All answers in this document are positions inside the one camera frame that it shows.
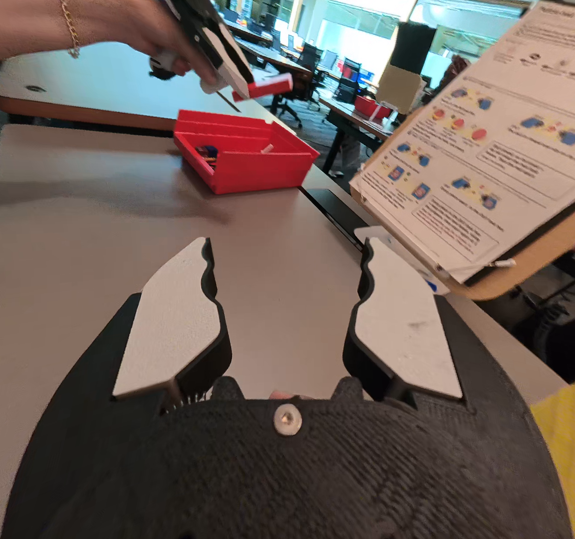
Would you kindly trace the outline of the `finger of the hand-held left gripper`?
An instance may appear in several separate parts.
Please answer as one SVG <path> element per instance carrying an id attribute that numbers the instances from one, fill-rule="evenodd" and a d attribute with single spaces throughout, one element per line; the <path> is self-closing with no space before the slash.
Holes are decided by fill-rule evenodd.
<path id="1" fill-rule="evenodd" d="M 199 30 L 199 47 L 211 63 L 217 81 L 200 81 L 208 95 L 230 86 L 240 99 L 249 99 L 249 86 L 254 84 L 249 62 L 226 25 L 205 25 Z"/>

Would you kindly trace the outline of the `instruction sheet board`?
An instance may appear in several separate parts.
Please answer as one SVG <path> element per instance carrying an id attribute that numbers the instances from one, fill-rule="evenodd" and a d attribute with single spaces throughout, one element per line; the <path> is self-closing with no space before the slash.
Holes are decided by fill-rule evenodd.
<path id="1" fill-rule="evenodd" d="M 541 0 L 350 183 L 439 277 L 497 298 L 574 246 L 574 0 Z"/>

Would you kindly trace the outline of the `black office chair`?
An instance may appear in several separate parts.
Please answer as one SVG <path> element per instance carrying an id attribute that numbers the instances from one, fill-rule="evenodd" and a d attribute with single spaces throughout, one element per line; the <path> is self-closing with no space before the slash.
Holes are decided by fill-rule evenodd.
<path id="1" fill-rule="evenodd" d="M 323 51 L 317 47 L 305 42 L 303 50 L 299 55 L 296 65 L 303 68 L 304 71 L 296 70 L 292 73 L 293 89 L 282 95 L 274 95 L 272 103 L 268 106 L 269 111 L 280 118 L 285 112 L 289 113 L 296 121 L 297 128 L 302 129 L 302 121 L 300 120 L 297 112 L 295 112 L 289 105 L 290 100 L 299 100 L 302 102 L 315 102 L 313 93 L 319 84 L 317 76 L 317 67 L 319 65 Z"/>

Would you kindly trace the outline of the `red block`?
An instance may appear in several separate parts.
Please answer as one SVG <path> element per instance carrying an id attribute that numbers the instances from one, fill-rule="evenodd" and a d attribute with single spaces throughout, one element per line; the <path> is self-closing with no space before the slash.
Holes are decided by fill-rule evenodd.
<path id="1" fill-rule="evenodd" d="M 282 73 L 248 84 L 247 95 L 233 90 L 232 97 L 236 103 L 264 96 L 277 96 L 290 93 L 293 90 L 293 77 L 291 73 Z"/>

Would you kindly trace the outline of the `person's left hand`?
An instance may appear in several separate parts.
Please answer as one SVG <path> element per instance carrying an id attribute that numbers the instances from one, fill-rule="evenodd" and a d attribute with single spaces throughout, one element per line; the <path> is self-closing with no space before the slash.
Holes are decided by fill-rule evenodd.
<path id="1" fill-rule="evenodd" d="M 197 44 L 184 33 L 161 0 L 121 0 L 117 41 L 161 61 L 166 72 L 194 72 L 200 82 L 220 89 L 219 75 Z"/>

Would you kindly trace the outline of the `yellow plastic bin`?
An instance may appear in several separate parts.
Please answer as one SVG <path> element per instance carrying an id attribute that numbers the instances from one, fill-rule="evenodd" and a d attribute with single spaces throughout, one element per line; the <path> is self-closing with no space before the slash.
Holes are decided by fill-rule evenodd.
<path id="1" fill-rule="evenodd" d="M 574 526 L 574 384 L 531 406 L 556 466 Z"/>

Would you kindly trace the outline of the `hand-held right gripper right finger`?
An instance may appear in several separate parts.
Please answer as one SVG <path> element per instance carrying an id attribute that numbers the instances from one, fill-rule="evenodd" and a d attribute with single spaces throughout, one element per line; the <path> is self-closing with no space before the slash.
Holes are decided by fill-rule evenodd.
<path id="1" fill-rule="evenodd" d="M 411 392 L 461 401 L 436 294 L 417 270 L 380 239 L 368 237 L 357 293 L 343 364 L 363 391 L 378 402 Z"/>

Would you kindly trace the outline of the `person's left forearm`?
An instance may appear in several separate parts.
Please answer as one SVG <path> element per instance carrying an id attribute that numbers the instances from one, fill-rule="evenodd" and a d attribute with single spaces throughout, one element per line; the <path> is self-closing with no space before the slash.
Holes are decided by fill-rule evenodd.
<path id="1" fill-rule="evenodd" d="M 121 0 L 1 0 L 1 61 L 117 41 Z"/>

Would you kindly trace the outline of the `white stand base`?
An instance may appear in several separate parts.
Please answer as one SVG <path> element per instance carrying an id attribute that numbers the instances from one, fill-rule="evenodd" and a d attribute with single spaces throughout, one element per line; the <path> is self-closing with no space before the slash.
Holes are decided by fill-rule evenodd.
<path id="1" fill-rule="evenodd" d="M 387 232 L 382 226 L 359 227 L 354 230 L 354 235 L 361 243 L 367 238 L 377 238 L 385 246 L 390 248 L 396 255 L 409 264 L 420 276 L 425 279 L 436 295 L 446 296 L 450 293 L 447 286 L 438 279 L 418 258 L 404 247 L 396 238 Z"/>

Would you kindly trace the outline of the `grey desk with wooden edge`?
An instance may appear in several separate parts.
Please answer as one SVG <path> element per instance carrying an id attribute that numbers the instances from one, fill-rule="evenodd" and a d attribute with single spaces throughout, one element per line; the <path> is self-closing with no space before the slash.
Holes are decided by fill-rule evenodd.
<path id="1" fill-rule="evenodd" d="M 149 75 L 148 57 L 119 43 L 85 47 L 78 59 L 67 52 L 22 55 L 1 66 L 1 111 L 42 117 L 173 131 L 180 110 L 273 121 L 257 102 L 231 105 L 231 89 L 205 94 L 190 72 L 162 81 Z"/>

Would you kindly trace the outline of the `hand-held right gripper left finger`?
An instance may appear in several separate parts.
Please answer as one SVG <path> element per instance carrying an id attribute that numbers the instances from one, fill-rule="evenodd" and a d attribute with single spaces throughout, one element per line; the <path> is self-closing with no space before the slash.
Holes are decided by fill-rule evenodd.
<path id="1" fill-rule="evenodd" d="M 199 237 L 145 284 L 114 398 L 163 390 L 171 400 L 194 400 L 225 374 L 232 348 L 214 263 L 210 238 Z"/>

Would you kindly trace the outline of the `red plastic bin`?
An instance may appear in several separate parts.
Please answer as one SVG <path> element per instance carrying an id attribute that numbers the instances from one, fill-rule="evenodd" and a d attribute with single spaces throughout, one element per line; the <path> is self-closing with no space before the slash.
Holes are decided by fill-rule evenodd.
<path id="1" fill-rule="evenodd" d="M 368 121 L 389 118 L 394 112 L 397 112 L 394 106 L 378 103 L 370 96 L 361 95 L 357 95 L 355 98 L 354 110 L 361 116 L 367 118 Z"/>
<path id="2" fill-rule="evenodd" d="M 174 142 L 216 195 L 300 187 L 319 152 L 277 122 L 180 110 Z"/>

